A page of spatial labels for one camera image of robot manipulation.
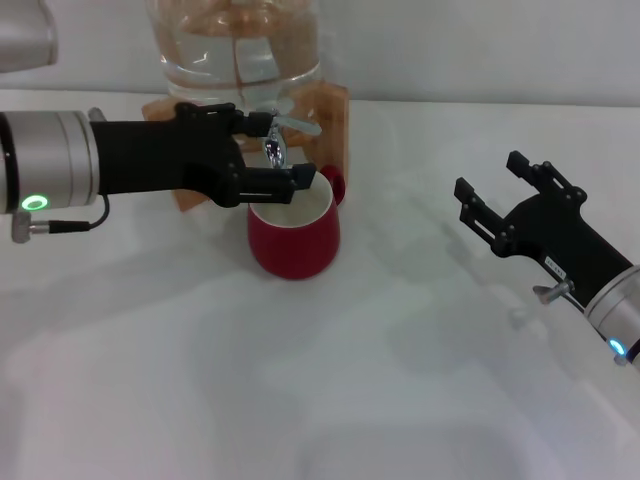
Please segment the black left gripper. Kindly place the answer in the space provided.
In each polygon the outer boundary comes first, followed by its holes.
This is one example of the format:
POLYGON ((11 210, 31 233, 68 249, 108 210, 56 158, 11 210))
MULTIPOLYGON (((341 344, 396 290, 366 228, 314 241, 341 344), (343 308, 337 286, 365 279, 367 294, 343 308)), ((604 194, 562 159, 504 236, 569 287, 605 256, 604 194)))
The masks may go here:
POLYGON ((316 174, 311 163, 245 170, 231 135, 266 137, 273 114, 245 113, 233 103, 189 102, 177 103, 174 112, 176 119, 169 121, 91 124, 101 195, 188 190, 233 208, 241 203, 290 204, 297 191, 311 187, 316 174))

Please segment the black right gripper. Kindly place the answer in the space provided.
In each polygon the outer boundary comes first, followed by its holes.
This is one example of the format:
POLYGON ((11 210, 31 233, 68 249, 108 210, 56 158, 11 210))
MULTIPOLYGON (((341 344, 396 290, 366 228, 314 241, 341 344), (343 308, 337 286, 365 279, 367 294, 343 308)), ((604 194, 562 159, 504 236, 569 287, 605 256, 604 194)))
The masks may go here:
POLYGON ((509 153, 507 169, 539 193, 520 202, 504 218, 496 214, 462 177, 454 197, 459 219, 498 257, 526 256, 555 280, 573 283, 572 296, 587 305, 609 281, 632 263, 584 221, 586 192, 571 184, 550 162, 531 164, 519 151, 509 153))

